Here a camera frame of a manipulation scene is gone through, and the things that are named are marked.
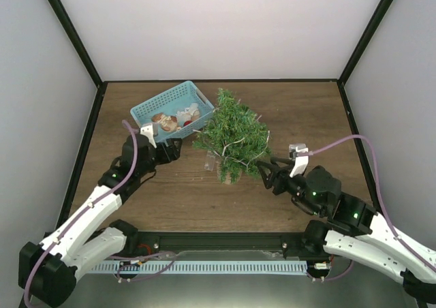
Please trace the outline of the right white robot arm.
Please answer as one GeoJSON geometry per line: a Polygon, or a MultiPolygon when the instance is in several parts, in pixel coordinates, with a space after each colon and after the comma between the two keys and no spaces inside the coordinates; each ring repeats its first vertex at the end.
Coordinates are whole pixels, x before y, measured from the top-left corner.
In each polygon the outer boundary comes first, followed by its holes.
{"type": "Polygon", "coordinates": [[[288,193],[292,203],[313,216],[302,246],[310,255],[343,256],[400,283],[418,301],[435,303],[435,251],[391,226],[362,199],[347,194],[324,167],[306,172],[301,158],[271,158],[256,166],[274,195],[288,193]]]}

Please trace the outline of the gingerbread figure ornament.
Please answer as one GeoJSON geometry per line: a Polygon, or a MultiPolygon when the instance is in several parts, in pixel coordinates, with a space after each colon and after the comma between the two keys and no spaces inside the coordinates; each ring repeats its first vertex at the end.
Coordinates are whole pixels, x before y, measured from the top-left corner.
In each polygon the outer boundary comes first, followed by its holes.
{"type": "Polygon", "coordinates": [[[181,127],[178,125],[178,121],[175,116],[166,115],[162,112],[155,114],[151,118],[152,122],[160,125],[165,132],[175,132],[181,127]]]}

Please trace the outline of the clear battery box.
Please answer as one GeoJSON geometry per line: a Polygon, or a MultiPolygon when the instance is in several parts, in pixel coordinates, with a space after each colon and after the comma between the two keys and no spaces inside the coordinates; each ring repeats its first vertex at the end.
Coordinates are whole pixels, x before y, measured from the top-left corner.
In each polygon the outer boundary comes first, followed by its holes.
{"type": "Polygon", "coordinates": [[[216,155],[212,151],[207,151],[206,159],[204,163],[204,169],[208,171],[213,171],[215,168],[216,155]]]}

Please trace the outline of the small green christmas tree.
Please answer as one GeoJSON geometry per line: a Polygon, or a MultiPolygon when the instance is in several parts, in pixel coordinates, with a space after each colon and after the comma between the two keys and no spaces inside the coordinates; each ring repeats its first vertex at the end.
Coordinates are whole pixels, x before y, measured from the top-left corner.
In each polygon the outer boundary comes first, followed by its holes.
{"type": "Polygon", "coordinates": [[[195,149],[216,155],[217,178],[232,185],[242,174],[258,178],[257,160],[271,155],[270,130],[260,115],[236,99],[228,89],[218,89],[217,105],[207,124],[197,132],[195,149]]]}

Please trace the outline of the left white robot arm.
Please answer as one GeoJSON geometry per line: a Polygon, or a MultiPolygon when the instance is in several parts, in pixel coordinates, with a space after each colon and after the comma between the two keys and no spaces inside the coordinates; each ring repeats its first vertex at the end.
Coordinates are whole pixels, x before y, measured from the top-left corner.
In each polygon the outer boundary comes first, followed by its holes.
{"type": "Polygon", "coordinates": [[[136,229],[120,221],[96,234],[98,227],[145,182],[158,165],[176,161],[183,141],[155,142],[152,136],[126,138],[121,155],[103,173],[91,195],[77,211],[38,244],[28,242],[19,252],[18,285],[49,307],[61,306],[78,281],[94,266],[119,252],[134,255],[139,248],[136,229]]]}

